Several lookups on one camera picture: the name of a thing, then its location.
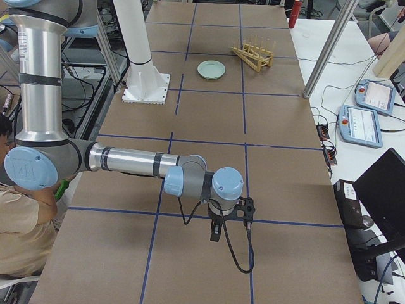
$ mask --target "white table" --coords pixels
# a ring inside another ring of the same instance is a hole
[[[291,30],[292,39],[296,48],[297,57],[300,58],[299,64],[302,72],[302,77],[306,83],[315,66],[314,61],[321,53],[322,47],[329,35],[333,26],[333,20],[305,20],[298,19],[296,26]],[[334,89],[326,86],[334,86],[345,88],[357,84],[360,79],[368,78],[371,80],[383,80],[374,76],[372,68],[376,64],[373,59],[373,51],[368,45],[366,39],[361,33],[355,22],[349,22],[347,27],[339,39],[335,50],[332,53],[329,62],[333,63],[355,63],[366,60],[355,65],[336,65],[329,63],[320,77],[315,90],[313,91],[309,102],[311,106],[317,107],[319,113],[327,118],[328,122],[334,122],[336,116],[329,113],[321,107],[322,96],[323,106],[334,113],[339,112],[342,104],[355,105],[354,102],[354,87],[348,89]],[[396,103],[403,104],[401,97],[396,94]],[[318,110],[313,108],[313,113],[318,114]],[[393,116],[405,119],[405,108],[394,106]],[[378,116],[381,129],[405,129],[405,123],[396,120],[392,117]],[[335,131],[336,125],[329,125],[329,134],[331,141],[337,147],[337,165],[332,166],[331,183],[334,184],[339,179],[347,179],[355,181],[369,166],[371,166],[387,149],[393,147],[402,157],[405,158],[405,132],[398,133],[383,133],[383,147],[379,149],[360,146],[344,142],[339,134],[339,130]],[[378,228],[373,226],[375,233],[380,234]],[[378,287],[378,282],[369,281],[361,282],[360,288],[362,294],[368,301],[373,302],[375,292]],[[384,284],[385,293],[380,293],[378,303],[388,303],[389,301],[397,301],[404,303],[405,299],[405,280],[394,277],[394,286],[386,286]],[[388,291],[394,291],[391,295],[387,295]]]

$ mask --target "black monitor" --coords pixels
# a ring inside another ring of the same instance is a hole
[[[388,149],[353,184],[386,243],[356,253],[354,260],[377,257],[396,250],[405,263],[405,160]]]

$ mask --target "light green dish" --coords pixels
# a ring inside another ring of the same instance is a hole
[[[219,61],[207,60],[198,65],[197,71],[205,79],[218,79],[225,74],[225,66]]]

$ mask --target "beige shirt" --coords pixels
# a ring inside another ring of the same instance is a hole
[[[30,276],[41,271],[56,232],[52,222],[37,225],[38,202],[0,185],[0,274]]]

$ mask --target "red object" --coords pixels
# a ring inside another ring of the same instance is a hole
[[[297,18],[299,16],[299,11],[301,10],[302,1],[295,0],[294,5],[292,7],[290,20],[289,20],[289,28],[293,29],[296,25]]]

